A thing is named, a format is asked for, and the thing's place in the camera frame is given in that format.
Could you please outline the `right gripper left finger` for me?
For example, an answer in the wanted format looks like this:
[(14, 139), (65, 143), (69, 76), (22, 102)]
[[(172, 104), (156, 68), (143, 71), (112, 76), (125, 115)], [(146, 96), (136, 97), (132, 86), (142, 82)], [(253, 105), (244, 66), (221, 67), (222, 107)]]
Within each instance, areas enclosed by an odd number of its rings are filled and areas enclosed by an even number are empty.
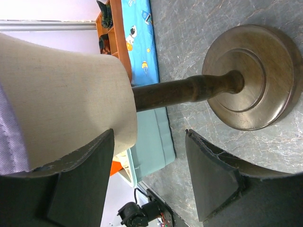
[(37, 207), (35, 227), (99, 227), (114, 152), (114, 131), (33, 172), (53, 177)]

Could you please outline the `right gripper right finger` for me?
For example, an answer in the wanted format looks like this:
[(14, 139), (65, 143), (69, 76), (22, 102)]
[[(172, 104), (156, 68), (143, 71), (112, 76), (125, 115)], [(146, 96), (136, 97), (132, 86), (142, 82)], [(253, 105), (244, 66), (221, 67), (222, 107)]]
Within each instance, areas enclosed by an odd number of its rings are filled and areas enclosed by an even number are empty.
[(187, 161), (199, 221), (215, 213), (248, 188), (247, 179), (288, 176), (245, 161), (207, 141), (194, 130), (186, 130)]

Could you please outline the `purple bucket hat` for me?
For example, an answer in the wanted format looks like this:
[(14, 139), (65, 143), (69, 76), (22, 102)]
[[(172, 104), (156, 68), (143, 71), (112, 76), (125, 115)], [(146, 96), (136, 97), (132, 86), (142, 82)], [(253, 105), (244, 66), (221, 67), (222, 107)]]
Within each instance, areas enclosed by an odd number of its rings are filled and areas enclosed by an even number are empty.
[(0, 88), (0, 174), (30, 171), (23, 135), (4, 89)]

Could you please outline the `teal plastic basket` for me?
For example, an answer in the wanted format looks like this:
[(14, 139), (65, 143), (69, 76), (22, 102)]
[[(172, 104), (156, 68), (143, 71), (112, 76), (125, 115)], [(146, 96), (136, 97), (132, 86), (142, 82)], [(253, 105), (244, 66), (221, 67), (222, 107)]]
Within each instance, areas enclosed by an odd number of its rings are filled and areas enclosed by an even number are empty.
[(176, 157), (165, 107), (138, 112), (137, 128), (135, 145), (115, 156), (123, 167), (118, 173), (131, 187)]

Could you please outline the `cream mannequin head stand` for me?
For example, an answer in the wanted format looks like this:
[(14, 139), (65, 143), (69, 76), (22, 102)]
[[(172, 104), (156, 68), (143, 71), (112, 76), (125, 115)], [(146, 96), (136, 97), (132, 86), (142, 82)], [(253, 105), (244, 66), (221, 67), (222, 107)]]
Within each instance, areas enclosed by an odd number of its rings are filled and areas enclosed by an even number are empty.
[(0, 87), (15, 113), (30, 170), (108, 129), (114, 154), (132, 147), (140, 111), (207, 101), (228, 126), (253, 131), (285, 117), (303, 89), (303, 58), (281, 30), (242, 25), (210, 46), (201, 75), (132, 87), (111, 55), (68, 52), (0, 36)]

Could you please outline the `wooden compartment tray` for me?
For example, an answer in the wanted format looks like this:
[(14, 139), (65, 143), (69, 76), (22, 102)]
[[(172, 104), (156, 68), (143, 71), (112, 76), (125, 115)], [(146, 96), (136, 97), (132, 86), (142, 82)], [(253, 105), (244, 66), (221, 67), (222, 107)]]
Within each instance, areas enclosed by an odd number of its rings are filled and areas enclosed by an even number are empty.
[(126, 47), (121, 1), (107, 0), (105, 4), (111, 7), (113, 26), (111, 28), (104, 28), (101, 25), (102, 13), (100, 12), (95, 21), (98, 38), (103, 34), (108, 34), (111, 55), (117, 57), (122, 62), (129, 80), (132, 81), (132, 68)]

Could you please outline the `blue printed cloth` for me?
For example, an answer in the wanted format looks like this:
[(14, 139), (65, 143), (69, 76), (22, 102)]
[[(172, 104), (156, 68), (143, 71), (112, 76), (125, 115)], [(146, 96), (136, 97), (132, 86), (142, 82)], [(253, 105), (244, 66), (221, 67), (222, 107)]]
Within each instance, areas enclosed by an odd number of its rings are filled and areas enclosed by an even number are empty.
[(132, 69), (132, 84), (145, 86), (159, 83), (150, 2), (123, 0), (121, 4), (126, 47)]

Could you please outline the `orange bucket hat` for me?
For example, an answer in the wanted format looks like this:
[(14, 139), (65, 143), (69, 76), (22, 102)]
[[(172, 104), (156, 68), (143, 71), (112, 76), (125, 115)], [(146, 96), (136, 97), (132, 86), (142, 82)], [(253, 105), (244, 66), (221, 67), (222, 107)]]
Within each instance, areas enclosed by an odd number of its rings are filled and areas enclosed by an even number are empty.
[(111, 169), (110, 169), (110, 176), (116, 174), (117, 172), (121, 171), (123, 169), (120, 162), (112, 161)]

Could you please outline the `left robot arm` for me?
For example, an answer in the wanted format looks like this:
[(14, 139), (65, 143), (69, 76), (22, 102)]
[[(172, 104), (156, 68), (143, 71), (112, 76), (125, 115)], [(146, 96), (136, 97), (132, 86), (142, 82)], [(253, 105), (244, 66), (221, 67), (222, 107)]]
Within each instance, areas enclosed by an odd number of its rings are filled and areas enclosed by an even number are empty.
[(135, 202), (125, 204), (119, 211), (121, 224), (126, 227), (147, 227), (149, 223), (161, 217), (159, 203), (152, 200), (142, 206)]

